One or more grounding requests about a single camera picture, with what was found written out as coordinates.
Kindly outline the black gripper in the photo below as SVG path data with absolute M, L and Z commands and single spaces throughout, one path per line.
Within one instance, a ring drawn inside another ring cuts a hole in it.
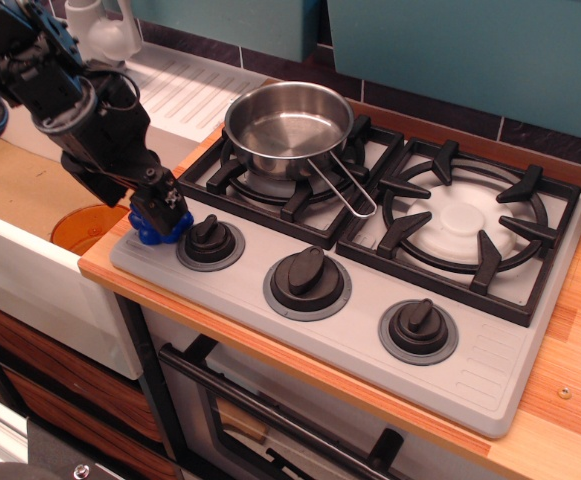
M 110 207 L 132 190 L 130 203 L 159 233 L 171 233 L 189 210 L 178 180 L 146 146 L 150 119 L 138 86 L 113 69 L 88 69 L 82 79 L 94 106 L 62 137 L 62 165 Z

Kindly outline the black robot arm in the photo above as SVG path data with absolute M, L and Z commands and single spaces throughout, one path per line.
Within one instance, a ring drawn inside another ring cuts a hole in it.
M 17 106 L 90 193 L 110 207 L 130 199 L 143 243 L 174 243 L 192 226 L 180 183 L 145 144 L 150 119 L 136 83 L 83 61 L 66 23 L 37 1 L 0 1 L 0 136 Z

